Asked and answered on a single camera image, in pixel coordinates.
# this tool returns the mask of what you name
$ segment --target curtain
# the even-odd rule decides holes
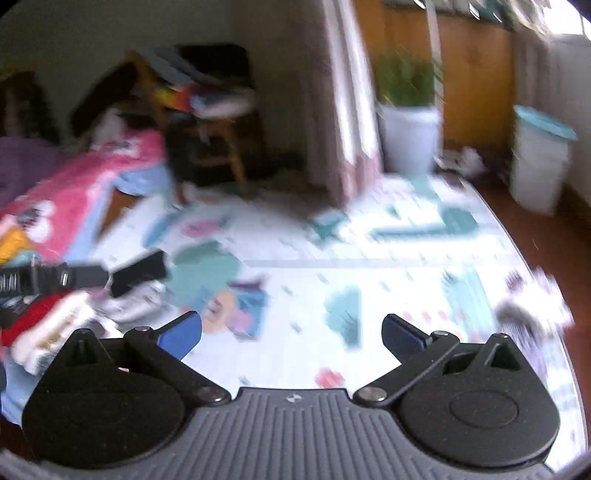
[[[352,0],[301,8],[307,174],[342,207],[382,173],[369,61]]]

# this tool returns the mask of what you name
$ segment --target cartoon print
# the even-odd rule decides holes
[[[331,210],[315,216],[307,224],[310,241],[318,246],[330,239],[339,240],[338,230],[348,220],[348,217],[339,210]]]
[[[345,379],[338,372],[330,368],[321,368],[314,377],[314,382],[320,388],[340,388],[345,386]]]
[[[165,283],[178,306],[192,306],[196,297],[207,301],[214,292],[228,287],[242,265],[215,240],[185,247],[172,255],[171,261]]]
[[[234,282],[213,294],[203,288],[191,304],[191,308],[201,314],[203,333],[217,333],[228,328],[239,340],[258,339],[267,306],[267,294],[261,285],[262,279]]]
[[[17,217],[17,222],[32,242],[40,244],[51,236],[53,228],[50,217],[55,211],[55,204],[50,200],[44,200],[22,212]]]
[[[357,286],[350,286],[332,295],[324,304],[324,321],[328,328],[338,333],[347,348],[361,345],[361,291]]]
[[[429,239],[439,236],[469,235],[478,230],[478,223],[467,210],[456,207],[443,207],[440,211],[443,225],[413,225],[401,227],[374,228],[369,236],[376,241],[381,239]]]
[[[182,249],[172,262],[166,284],[173,301],[199,312],[203,333],[229,329],[240,340],[258,339],[268,297],[263,279],[235,280],[241,262],[216,241]]]
[[[470,268],[462,275],[446,272],[442,287],[454,324],[486,337],[495,331],[496,317],[476,270]]]
[[[183,235],[189,238],[200,238],[203,236],[211,236],[223,228],[228,227],[230,216],[222,216],[219,219],[211,220],[197,220],[187,224],[183,228]]]
[[[175,210],[157,220],[152,225],[152,227],[149,228],[148,232],[142,238],[142,247],[152,248],[158,243],[160,243],[160,241],[164,238],[164,235],[166,235],[168,230],[172,228],[173,225],[180,221],[183,218],[183,216],[190,211],[191,210],[189,208]]]
[[[104,149],[103,156],[124,155],[131,158],[139,158],[141,141],[137,137],[131,137],[121,143],[108,146]]]

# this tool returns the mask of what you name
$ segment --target metal screw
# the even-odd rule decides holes
[[[383,388],[363,387],[359,390],[359,396],[365,401],[382,401],[386,399],[388,394]]]
[[[226,394],[221,388],[217,387],[201,387],[197,391],[197,396],[207,403],[215,403],[222,401]]]

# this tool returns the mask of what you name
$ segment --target window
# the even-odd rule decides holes
[[[591,23],[567,0],[550,0],[550,6],[544,8],[544,18],[552,33],[585,35],[591,40]]]

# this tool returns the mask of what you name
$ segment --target white trash bin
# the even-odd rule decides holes
[[[570,166],[573,129],[532,108],[516,106],[511,196],[535,213],[553,215]]]

